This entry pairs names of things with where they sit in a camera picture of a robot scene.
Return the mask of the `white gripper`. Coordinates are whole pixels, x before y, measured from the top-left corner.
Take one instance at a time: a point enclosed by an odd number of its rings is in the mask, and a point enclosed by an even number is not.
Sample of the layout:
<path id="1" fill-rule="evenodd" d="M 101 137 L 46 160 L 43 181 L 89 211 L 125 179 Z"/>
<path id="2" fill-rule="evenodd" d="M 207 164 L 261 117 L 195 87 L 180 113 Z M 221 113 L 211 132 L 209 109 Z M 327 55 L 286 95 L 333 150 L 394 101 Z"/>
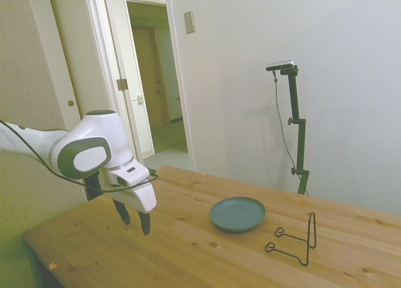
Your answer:
<path id="1" fill-rule="evenodd" d="M 115 208 L 125 225 L 129 225 L 131 220 L 125 205 L 137 209 L 140 218 L 141 228 L 144 235 L 148 235 L 151 229 L 149 212 L 157 204 L 154 188 L 152 184 L 145 180 L 137 187 L 116 188 L 108 186 L 108 196 L 113 198 Z"/>

